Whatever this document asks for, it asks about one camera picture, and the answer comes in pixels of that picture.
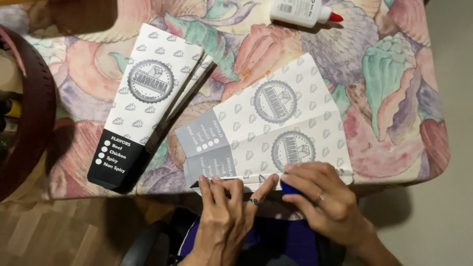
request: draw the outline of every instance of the table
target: table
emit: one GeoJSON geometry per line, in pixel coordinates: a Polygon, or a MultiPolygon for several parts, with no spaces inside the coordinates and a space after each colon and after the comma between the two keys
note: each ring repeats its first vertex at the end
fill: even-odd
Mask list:
{"type": "Polygon", "coordinates": [[[174,128],[305,52],[341,111],[355,184],[412,184],[446,169],[450,152],[422,0],[323,0],[345,20],[314,29],[271,24],[271,2],[74,0],[2,7],[0,23],[44,57],[61,102],[50,148],[5,201],[119,196],[87,182],[86,174],[142,23],[201,40],[218,67],[129,195],[188,192],[174,128]]]}

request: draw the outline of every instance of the wooden floor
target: wooden floor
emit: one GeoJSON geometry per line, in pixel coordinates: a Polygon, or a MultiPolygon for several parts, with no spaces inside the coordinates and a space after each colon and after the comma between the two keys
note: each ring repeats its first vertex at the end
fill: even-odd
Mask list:
{"type": "Polygon", "coordinates": [[[173,207],[152,198],[0,204],[0,266],[113,266],[173,207]]]}

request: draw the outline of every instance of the red cap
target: red cap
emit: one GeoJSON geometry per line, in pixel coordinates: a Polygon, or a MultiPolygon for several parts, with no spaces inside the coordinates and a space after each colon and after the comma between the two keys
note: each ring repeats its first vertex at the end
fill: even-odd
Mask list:
{"type": "Polygon", "coordinates": [[[328,21],[333,21],[333,22],[342,22],[343,18],[335,13],[330,13],[330,17],[328,18],[328,21]]]}

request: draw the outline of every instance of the circular stamp logo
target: circular stamp logo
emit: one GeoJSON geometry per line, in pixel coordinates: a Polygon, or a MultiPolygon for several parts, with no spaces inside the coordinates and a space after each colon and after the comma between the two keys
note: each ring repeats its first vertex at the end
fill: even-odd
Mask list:
{"type": "Polygon", "coordinates": [[[166,99],[174,87],[170,68],[158,60],[137,63],[128,76],[131,93],[145,103],[157,103],[166,99]]]}
{"type": "Polygon", "coordinates": [[[271,80],[256,90],[253,105],[261,118],[278,124],[296,112],[296,93],[285,82],[271,80]]]}
{"type": "Polygon", "coordinates": [[[276,167],[283,172],[288,163],[315,160],[315,147],[305,134],[287,131],[279,135],[272,145],[271,156],[276,167]]]}

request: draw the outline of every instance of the white glue bottle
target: white glue bottle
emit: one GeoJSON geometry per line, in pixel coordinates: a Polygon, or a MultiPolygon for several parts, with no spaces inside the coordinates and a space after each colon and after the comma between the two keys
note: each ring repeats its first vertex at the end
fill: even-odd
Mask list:
{"type": "Polygon", "coordinates": [[[342,22],[343,18],[322,5],[322,0],[273,0],[270,19],[312,28],[327,21],[342,22]]]}

